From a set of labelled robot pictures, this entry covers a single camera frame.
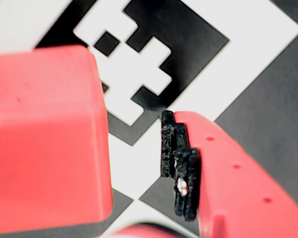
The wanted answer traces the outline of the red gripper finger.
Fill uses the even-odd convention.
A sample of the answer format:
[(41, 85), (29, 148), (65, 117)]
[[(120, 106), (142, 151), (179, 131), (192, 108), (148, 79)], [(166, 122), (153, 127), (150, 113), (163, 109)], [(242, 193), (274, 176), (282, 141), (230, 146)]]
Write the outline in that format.
[(136, 223), (114, 232), (112, 238), (180, 238), (181, 233), (167, 226), (149, 222)]
[(298, 205), (216, 123), (195, 112), (161, 114), (161, 176), (174, 179), (174, 211), (203, 238), (298, 238)]

